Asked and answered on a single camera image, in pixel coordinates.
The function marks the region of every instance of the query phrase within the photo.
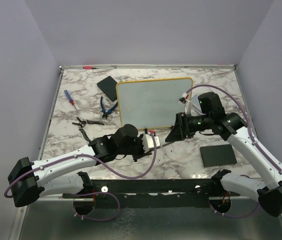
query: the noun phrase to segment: black handled pliers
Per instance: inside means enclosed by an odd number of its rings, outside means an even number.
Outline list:
[[[118,102],[116,102],[116,103],[113,105],[113,107],[111,107],[111,108],[107,111],[107,110],[105,109],[104,105],[103,105],[103,96],[102,96],[101,99],[100,99],[100,105],[101,105],[101,108],[102,108],[101,112],[103,113],[102,118],[104,119],[104,118],[108,118],[108,115],[111,114],[111,113],[114,111],[114,109],[117,108]]]
[[[81,120],[80,118],[76,117],[79,122],[72,122],[73,125],[79,126],[79,131],[82,133],[84,139],[88,142],[91,142],[90,138],[88,137],[86,131],[83,129],[86,124],[97,124],[97,125],[104,125],[101,121],[90,121],[90,120]]]

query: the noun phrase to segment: blue screwdriver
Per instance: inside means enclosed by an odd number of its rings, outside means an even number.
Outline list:
[[[68,90],[64,90],[64,93],[65,93],[67,99],[69,100],[69,102],[72,104],[72,106],[77,111],[77,113],[79,113],[78,109],[76,108],[75,102],[73,101],[72,97],[70,96],[70,93],[68,92]]]

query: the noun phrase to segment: blue handled pliers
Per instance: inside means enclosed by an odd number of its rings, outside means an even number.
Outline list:
[[[104,105],[103,105],[103,96],[102,96],[101,99],[100,99],[100,105],[101,105],[101,108],[102,108],[102,111],[101,111],[101,112],[103,113],[102,118],[104,119],[104,118],[108,118],[108,115],[111,114],[111,113],[113,112],[113,110],[117,108],[118,102],[116,102],[116,103],[113,105],[113,107],[111,107],[111,108],[107,111],[107,110],[105,109]]]

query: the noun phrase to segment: marble surface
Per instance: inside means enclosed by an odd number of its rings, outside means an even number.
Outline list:
[[[84,127],[90,139],[112,134],[121,127],[118,108],[108,119],[102,119],[100,97],[105,97],[105,94],[97,87],[96,83],[107,76],[112,76],[117,82],[191,77],[194,85],[204,83],[221,87],[244,104],[232,69],[67,69],[64,71],[57,95],[43,150],[43,160],[74,151],[87,144],[78,127],[72,124],[72,122],[76,122],[77,113],[67,100],[64,90],[71,93],[79,109],[81,119],[101,120],[105,123],[105,126],[87,124]],[[200,87],[193,94],[202,94],[210,90],[212,89]],[[217,93],[226,112],[239,113],[239,109],[230,98],[221,92]],[[104,100],[106,108],[109,109],[109,106],[112,106],[113,103],[107,97]],[[160,141],[165,143],[164,139],[170,130],[161,129],[156,132],[160,137]],[[204,168],[199,148],[223,144],[225,142],[219,136],[204,136],[197,133],[192,139],[175,142],[172,145],[158,149],[155,164],[143,179],[210,178],[220,169],[229,169],[237,174],[245,174],[253,178],[259,177],[254,168],[236,149],[234,149],[237,159],[236,165]],[[148,169],[151,161],[152,156],[143,157],[138,162],[134,162],[131,156],[127,156],[122,160],[109,162],[108,165],[126,176],[137,176]],[[88,172],[92,179],[121,179],[102,165],[84,168],[83,171]]]

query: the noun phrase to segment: gray wall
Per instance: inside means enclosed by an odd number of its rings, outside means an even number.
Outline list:
[[[282,0],[275,0],[238,66],[258,136],[282,161]]]
[[[26,0],[60,65],[237,64],[273,0]]]
[[[58,71],[24,1],[0,0],[0,240],[16,213],[3,196],[7,176],[18,159],[38,155]]]

